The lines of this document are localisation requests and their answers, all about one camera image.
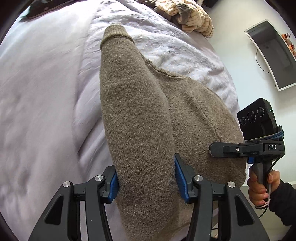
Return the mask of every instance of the silver bolt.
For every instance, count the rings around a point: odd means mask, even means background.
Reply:
[[[63,187],[65,187],[65,188],[69,187],[70,185],[71,185],[71,182],[69,182],[69,181],[66,181],[63,183]]]
[[[102,181],[104,177],[102,175],[97,175],[94,179],[99,182]]]
[[[203,177],[202,176],[200,176],[200,175],[196,175],[195,177],[194,177],[194,179],[196,180],[196,181],[202,181],[203,180]]]
[[[234,188],[234,187],[235,187],[235,183],[234,183],[234,182],[228,182],[227,185],[228,185],[230,188]]]

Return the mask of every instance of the wall-mounted tv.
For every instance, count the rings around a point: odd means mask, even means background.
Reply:
[[[245,33],[263,56],[279,91],[296,85],[296,60],[281,35],[266,19]]]

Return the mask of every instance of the bed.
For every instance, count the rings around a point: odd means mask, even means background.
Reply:
[[[78,1],[24,20],[27,11],[0,45],[0,211],[20,241],[64,181],[86,182],[112,165],[99,98],[99,44],[107,26],[123,25],[158,67],[201,82],[234,116],[239,111],[234,83],[208,40],[143,4]],[[113,240],[127,240],[116,203],[106,212]],[[87,240],[83,222],[81,228]],[[185,236],[186,229],[172,241]]]

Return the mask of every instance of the camera lens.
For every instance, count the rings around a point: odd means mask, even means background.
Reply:
[[[256,115],[254,111],[250,111],[248,113],[248,120],[249,122],[253,123],[256,120]]]
[[[247,123],[247,120],[245,117],[241,118],[241,124],[244,126]]]
[[[264,116],[264,109],[263,109],[263,107],[259,107],[259,108],[257,109],[257,114],[258,114],[260,117]]]

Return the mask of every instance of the hand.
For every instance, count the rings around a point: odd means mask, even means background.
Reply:
[[[257,176],[253,168],[249,169],[249,179],[247,184],[249,186],[249,199],[255,206],[260,206],[265,203],[264,199],[268,198],[268,193],[263,184],[257,183]],[[276,190],[280,184],[280,172],[272,171],[268,175],[268,183],[271,183],[271,192]]]

